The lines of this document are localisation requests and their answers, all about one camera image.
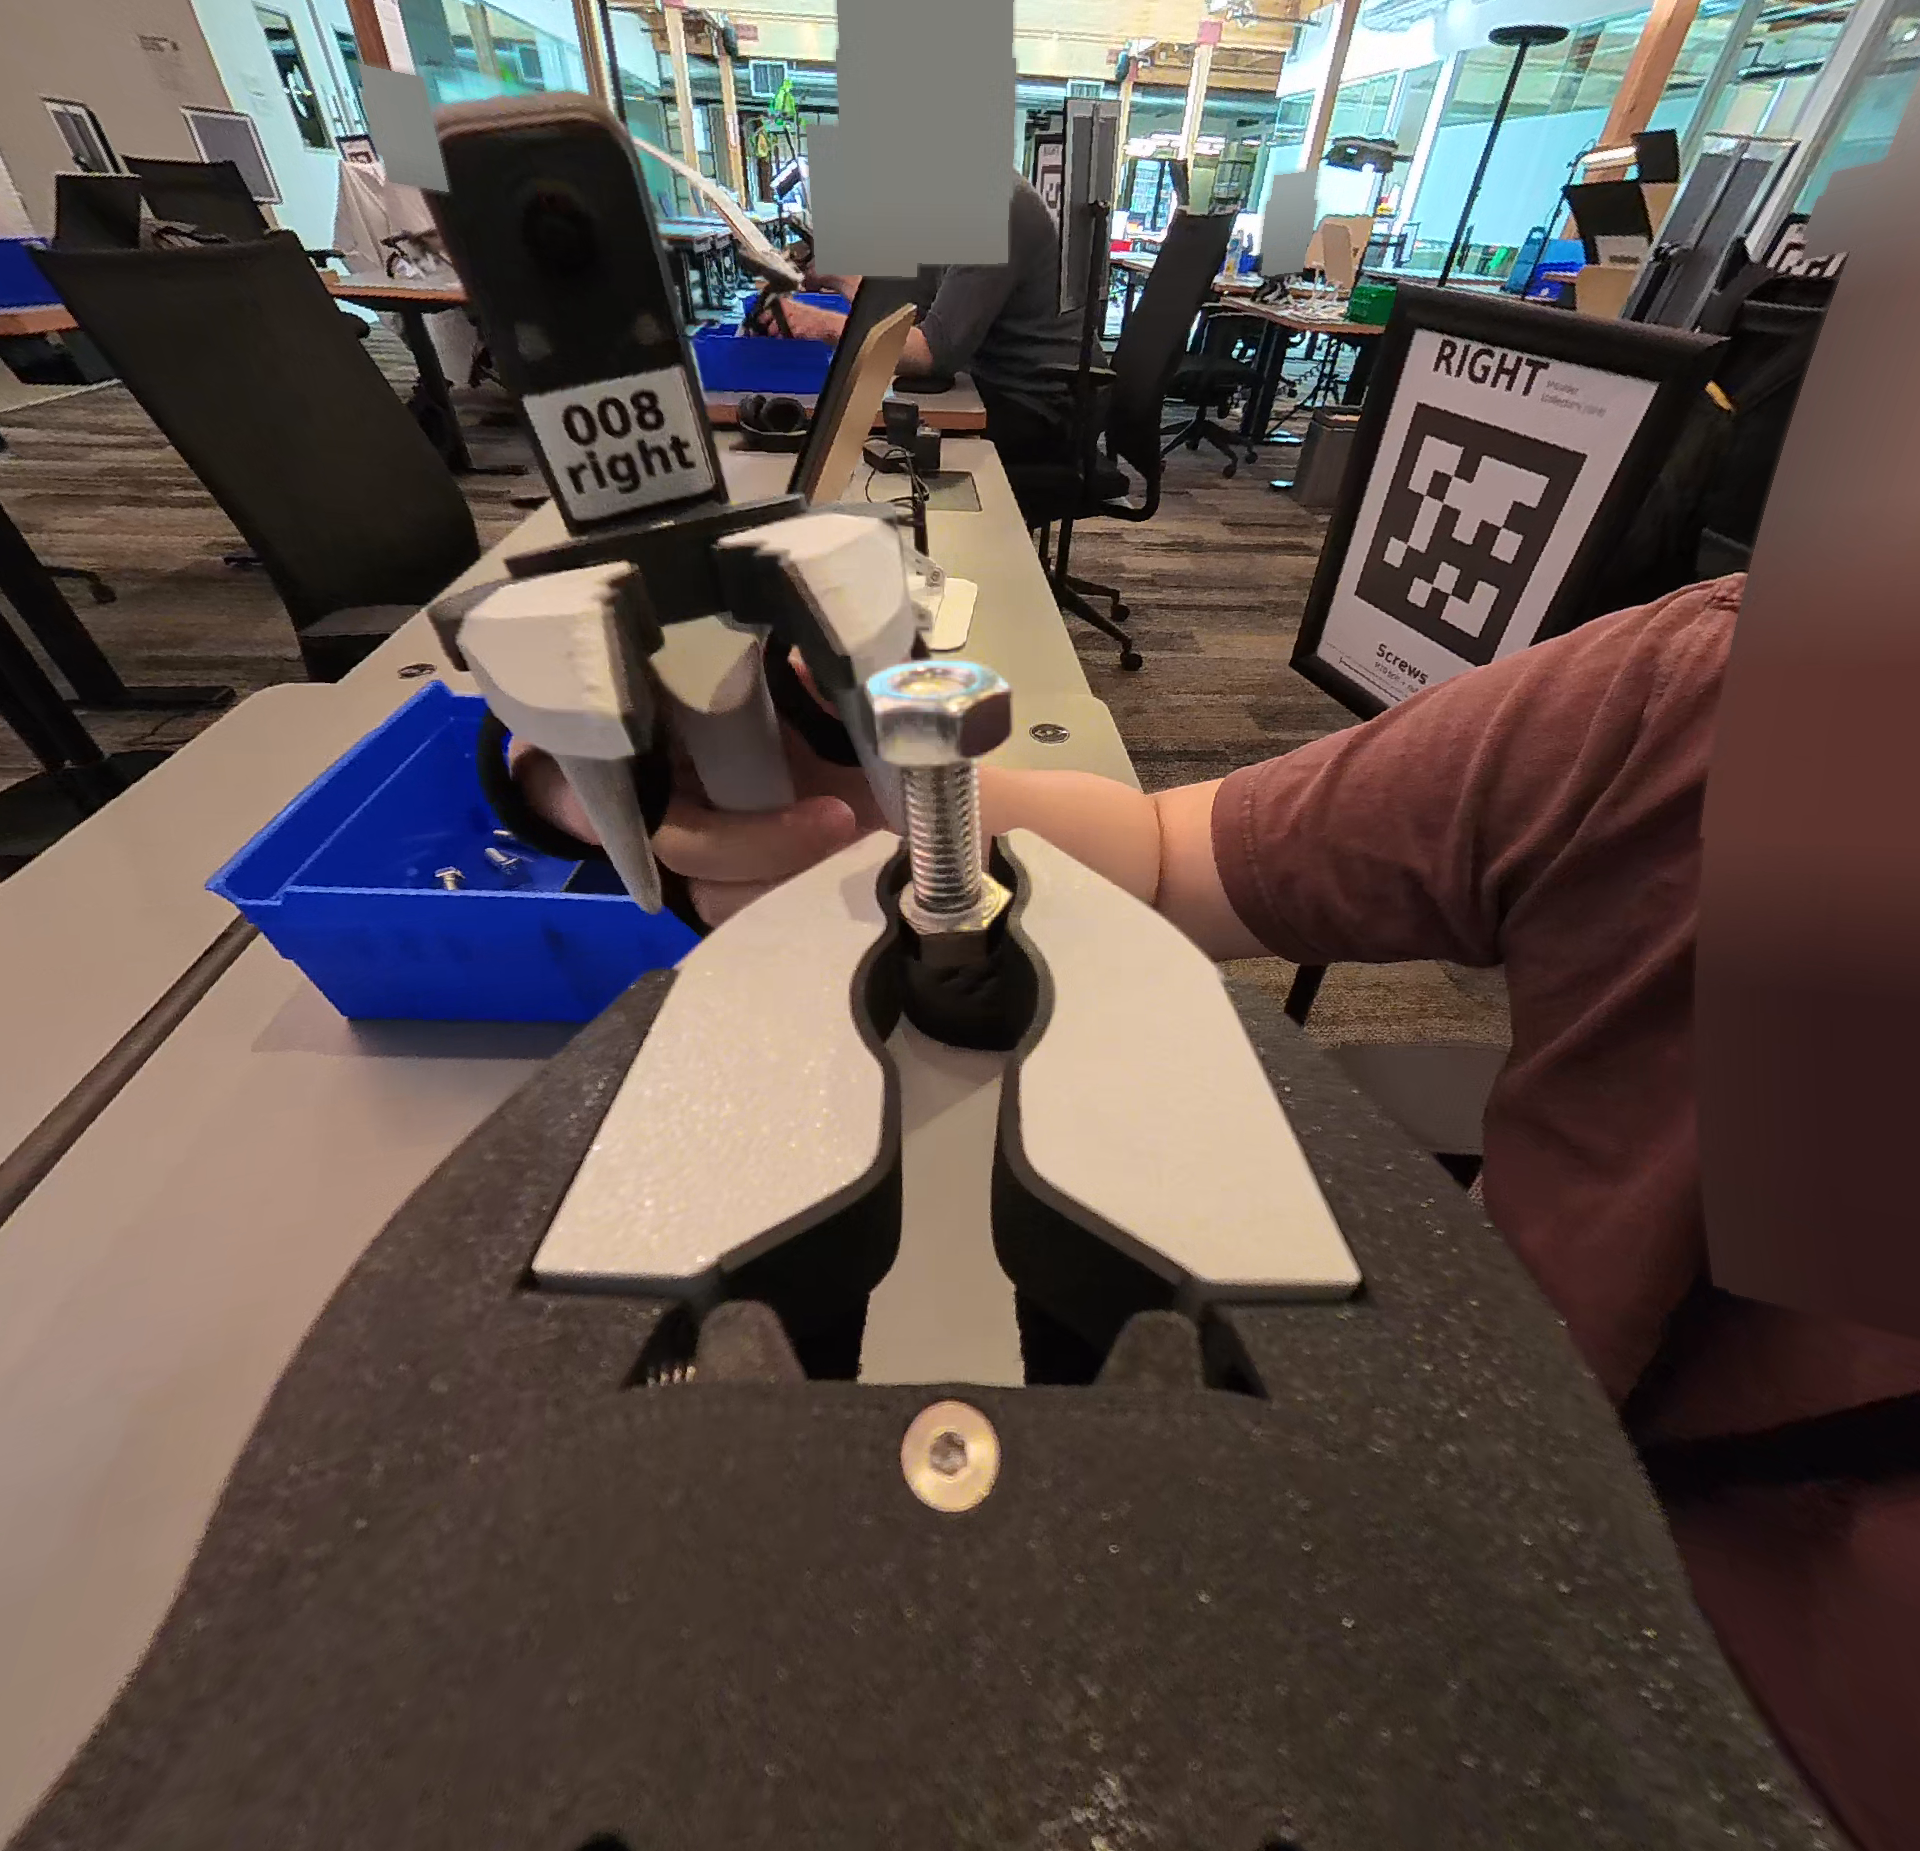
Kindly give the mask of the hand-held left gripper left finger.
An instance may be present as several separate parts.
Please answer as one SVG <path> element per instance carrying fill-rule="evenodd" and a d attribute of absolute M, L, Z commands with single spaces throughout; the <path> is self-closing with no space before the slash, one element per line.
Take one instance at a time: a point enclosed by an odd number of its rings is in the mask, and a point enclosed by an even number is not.
<path fill-rule="evenodd" d="M 544 1290 L 767 1302 L 854 1382 L 903 1223 L 899 842 L 864 837 L 681 963 L 532 1260 Z"/>

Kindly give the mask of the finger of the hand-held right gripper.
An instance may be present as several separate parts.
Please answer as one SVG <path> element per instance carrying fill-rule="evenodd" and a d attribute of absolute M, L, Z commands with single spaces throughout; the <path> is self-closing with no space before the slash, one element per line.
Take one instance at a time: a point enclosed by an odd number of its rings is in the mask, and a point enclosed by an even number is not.
<path fill-rule="evenodd" d="M 443 653 L 519 741 L 557 761 L 636 904 L 660 913 L 660 869 L 636 765 L 653 745 L 648 626 L 633 645 L 617 599 L 625 564 L 550 570 L 449 591 L 427 608 Z"/>
<path fill-rule="evenodd" d="M 869 681 L 909 664 L 919 645 L 900 531 L 883 517 L 808 511 L 733 531 L 716 542 L 714 565 L 731 616 L 771 626 L 800 653 L 851 738 L 883 823 L 900 832 L 903 786 L 877 756 L 865 704 Z"/>

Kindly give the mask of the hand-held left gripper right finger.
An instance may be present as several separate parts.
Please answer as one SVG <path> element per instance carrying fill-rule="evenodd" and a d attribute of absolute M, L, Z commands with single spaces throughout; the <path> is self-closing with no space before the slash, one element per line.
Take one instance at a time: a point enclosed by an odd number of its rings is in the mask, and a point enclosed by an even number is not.
<path fill-rule="evenodd" d="M 1211 962 L 1046 838 L 999 840 L 1031 1020 L 997 1121 L 995 1255 L 1031 1385 L 1145 1311 L 1347 1302 L 1356 1257 Z"/>

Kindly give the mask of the silver hex nut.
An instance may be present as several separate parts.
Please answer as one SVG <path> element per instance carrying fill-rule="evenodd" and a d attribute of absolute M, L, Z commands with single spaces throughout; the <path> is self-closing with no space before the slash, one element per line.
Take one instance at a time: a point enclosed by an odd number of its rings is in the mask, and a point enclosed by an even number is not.
<path fill-rule="evenodd" d="M 1011 721 L 1008 683 L 972 661 L 896 664 L 864 684 L 862 722 L 877 760 L 900 768 L 980 760 L 1008 738 Z"/>

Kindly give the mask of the blue plastic parts bin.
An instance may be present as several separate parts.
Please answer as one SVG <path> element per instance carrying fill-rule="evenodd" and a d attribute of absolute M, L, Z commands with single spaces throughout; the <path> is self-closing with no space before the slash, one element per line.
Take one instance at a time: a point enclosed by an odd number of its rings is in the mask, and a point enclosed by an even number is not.
<path fill-rule="evenodd" d="M 489 738 L 479 697 L 420 687 L 207 890 L 347 1020 L 591 1020 L 696 934 L 632 898 L 559 892 L 572 860 L 508 837 L 483 791 Z M 526 878 L 496 878 L 487 846 L 523 855 Z M 465 888 L 435 888 L 441 865 Z"/>

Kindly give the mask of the person's right forearm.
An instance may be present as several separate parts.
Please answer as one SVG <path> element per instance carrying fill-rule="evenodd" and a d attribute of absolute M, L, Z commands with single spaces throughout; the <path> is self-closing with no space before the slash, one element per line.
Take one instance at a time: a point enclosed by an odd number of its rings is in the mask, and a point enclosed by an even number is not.
<path fill-rule="evenodd" d="M 1214 962 L 1267 956 L 1238 918 L 1214 855 L 1217 781 L 1160 794 L 1080 773 L 985 768 L 988 837 L 1029 829 L 1147 904 Z"/>

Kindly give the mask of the person's right hand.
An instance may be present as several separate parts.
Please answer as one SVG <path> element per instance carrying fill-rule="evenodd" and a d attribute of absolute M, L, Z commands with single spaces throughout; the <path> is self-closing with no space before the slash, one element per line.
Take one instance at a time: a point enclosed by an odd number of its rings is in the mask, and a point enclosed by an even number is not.
<path fill-rule="evenodd" d="M 664 870 L 685 878 L 692 908 L 708 925 L 864 837 L 896 827 L 859 765 L 820 760 L 790 722 L 783 741 L 797 797 L 771 812 L 712 809 L 696 773 L 676 760 L 653 849 Z M 601 849 L 593 817 L 557 760 L 525 741 L 509 741 L 508 758 L 513 784 L 541 818 Z"/>

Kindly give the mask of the grey office chair seat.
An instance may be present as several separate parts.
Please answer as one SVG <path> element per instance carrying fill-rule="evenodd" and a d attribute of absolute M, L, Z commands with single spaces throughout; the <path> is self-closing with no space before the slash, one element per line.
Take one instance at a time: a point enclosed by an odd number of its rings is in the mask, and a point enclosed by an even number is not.
<path fill-rule="evenodd" d="M 1503 972 L 1429 960 L 1296 968 L 1284 1008 L 1413 1143 L 1480 1157 L 1511 1052 Z"/>

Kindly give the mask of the black office chair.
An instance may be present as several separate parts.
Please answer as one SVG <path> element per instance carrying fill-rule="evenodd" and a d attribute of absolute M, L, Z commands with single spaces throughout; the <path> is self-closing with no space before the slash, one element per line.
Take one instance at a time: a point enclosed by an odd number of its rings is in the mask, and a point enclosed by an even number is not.
<path fill-rule="evenodd" d="M 1073 529 L 1093 519 L 1145 523 L 1158 511 L 1165 398 L 1201 308 L 1211 300 L 1233 230 L 1236 217 L 1225 211 L 1179 211 L 1172 220 L 1114 360 L 1095 367 L 1084 359 L 1066 376 L 1068 458 L 1006 469 L 1025 529 L 1052 539 L 1040 550 L 1043 576 L 1061 609 L 1112 638 L 1124 672 L 1141 667 L 1121 626 L 1127 608 L 1116 589 L 1068 573 Z"/>
<path fill-rule="evenodd" d="M 293 235 L 31 255 L 250 543 L 311 681 L 478 559 L 454 476 Z"/>

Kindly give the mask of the black framed easel board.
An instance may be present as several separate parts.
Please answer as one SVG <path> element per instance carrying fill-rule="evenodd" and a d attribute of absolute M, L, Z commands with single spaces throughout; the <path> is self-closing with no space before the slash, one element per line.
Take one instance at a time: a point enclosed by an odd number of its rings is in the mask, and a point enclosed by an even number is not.
<path fill-rule="evenodd" d="M 108 756 L 79 708 L 195 714 L 235 702 L 230 687 L 131 687 L 91 639 L 31 543 L 3 513 L 3 716 L 39 773 L 3 791 L 5 877 L 52 849 L 165 761 Z"/>

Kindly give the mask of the grey waste bin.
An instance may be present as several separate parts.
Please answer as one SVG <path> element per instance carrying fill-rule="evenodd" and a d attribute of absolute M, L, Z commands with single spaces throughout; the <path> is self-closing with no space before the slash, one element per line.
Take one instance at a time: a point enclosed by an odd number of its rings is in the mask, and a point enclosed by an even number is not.
<path fill-rule="evenodd" d="M 1355 457 L 1361 406 L 1322 406 L 1301 440 L 1291 495 L 1309 511 L 1332 513 Z"/>

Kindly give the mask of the black framed marker sign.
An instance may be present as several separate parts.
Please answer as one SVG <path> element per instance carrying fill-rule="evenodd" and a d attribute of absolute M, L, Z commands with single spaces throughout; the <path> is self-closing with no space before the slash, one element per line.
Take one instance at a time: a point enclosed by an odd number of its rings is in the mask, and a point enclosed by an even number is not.
<path fill-rule="evenodd" d="M 1361 721 L 1644 601 L 1724 339 L 1414 286 L 1375 348 L 1291 658 Z"/>

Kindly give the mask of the black backpack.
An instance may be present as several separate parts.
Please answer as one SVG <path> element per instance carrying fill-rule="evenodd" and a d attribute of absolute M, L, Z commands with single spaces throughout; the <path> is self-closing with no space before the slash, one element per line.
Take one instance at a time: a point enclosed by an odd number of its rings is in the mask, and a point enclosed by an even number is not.
<path fill-rule="evenodd" d="M 1622 543 L 1619 601 L 1749 568 L 1824 302 L 1740 300 L 1693 404 Z"/>

